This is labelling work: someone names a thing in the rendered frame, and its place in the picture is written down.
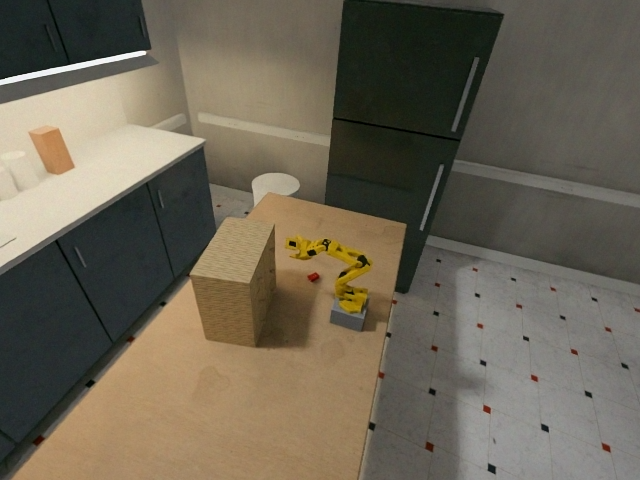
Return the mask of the wooden drawer front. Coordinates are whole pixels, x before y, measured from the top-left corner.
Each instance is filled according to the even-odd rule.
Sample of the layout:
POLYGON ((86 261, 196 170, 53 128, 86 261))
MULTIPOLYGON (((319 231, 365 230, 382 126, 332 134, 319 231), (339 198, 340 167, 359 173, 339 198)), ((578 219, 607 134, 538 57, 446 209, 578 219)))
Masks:
POLYGON ((262 304, 265 304, 265 282, 261 283, 254 304, 252 306, 253 323, 255 325, 262 304))
POLYGON ((272 257, 270 259, 269 265, 267 267, 267 270, 265 272, 265 288, 266 288, 266 292, 269 286, 269 283, 271 281, 272 275, 275 274, 276 269, 275 269, 275 252, 273 252, 272 257))
POLYGON ((256 297, 256 294, 258 292, 259 286, 261 284, 261 282, 263 283, 264 281, 264 263, 263 263, 263 255, 260 258, 260 261, 257 265, 257 268, 255 270, 255 273, 252 277, 252 280, 250 282, 250 290, 251 290, 251 301, 252 301, 252 305, 254 302, 254 299, 256 297))
POLYGON ((275 289, 275 274, 273 274, 270 285, 268 287, 267 293, 266 293, 266 308, 268 310, 271 298, 273 293, 276 293, 276 289, 275 289))
POLYGON ((264 268, 266 271, 266 268, 268 266, 268 263, 270 261, 270 258, 272 256, 272 253, 275 252, 275 240, 274 240, 274 229, 271 232, 271 235, 268 239, 268 242, 266 244, 266 247, 264 249, 264 268))
POLYGON ((256 343, 257 343, 257 340, 258 340, 258 337, 259 337, 259 334, 260 334, 260 331, 261 331, 262 325, 266 323, 265 316, 266 316, 266 302, 265 302, 265 304, 264 304, 264 305, 262 304, 262 307, 261 307, 260 313, 259 313, 259 315, 258 315, 258 318, 257 318, 256 324, 255 324, 255 327, 254 327, 255 345, 256 345, 256 343), (261 323, 261 322, 262 322, 262 323, 261 323))

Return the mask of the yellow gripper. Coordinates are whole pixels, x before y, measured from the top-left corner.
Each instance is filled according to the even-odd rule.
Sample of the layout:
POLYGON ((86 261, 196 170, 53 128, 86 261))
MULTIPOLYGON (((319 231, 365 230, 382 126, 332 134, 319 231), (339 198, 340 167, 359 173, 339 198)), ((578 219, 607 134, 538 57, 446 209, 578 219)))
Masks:
POLYGON ((310 260, 312 259, 312 257, 309 258, 308 254, 306 253, 306 248, 308 248, 311 245, 311 241, 309 240, 304 240, 302 237, 300 236, 295 236, 296 239, 298 239, 300 241, 300 244, 298 243, 298 240, 296 239, 291 239, 291 238, 287 238, 286 239, 286 247, 285 249, 290 249, 290 250, 295 250, 297 251, 300 250, 299 254, 295 254, 295 255, 290 255, 290 258, 294 258, 294 259, 298 259, 298 260, 302 260, 302 261, 306 261, 306 260, 310 260))

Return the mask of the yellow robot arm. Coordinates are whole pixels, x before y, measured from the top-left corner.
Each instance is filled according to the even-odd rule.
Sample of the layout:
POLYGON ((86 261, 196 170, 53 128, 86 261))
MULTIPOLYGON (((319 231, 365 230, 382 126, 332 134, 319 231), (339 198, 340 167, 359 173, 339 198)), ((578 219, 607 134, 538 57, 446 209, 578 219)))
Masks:
POLYGON ((306 248, 306 253, 309 258, 318 256, 324 251, 327 252, 327 255, 352 265, 342 270, 338 276, 335 282, 335 296, 337 298, 346 299, 339 301, 339 306, 347 313, 360 313, 362 309, 361 304, 365 301, 367 289, 361 287, 352 288, 346 284, 360 275, 369 272, 373 265, 373 261, 370 258, 366 259, 366 255, 364 253, 342 246, 339 242, 334 240, 330 241, 328 238, 314 241, 308 248, 306 248), (353 257, 357 257, 357 260, 353 259, 353 257), (349 272, 350 274, 347 274, 349 272), (350 299, 352 301, 348 301, 350 299))

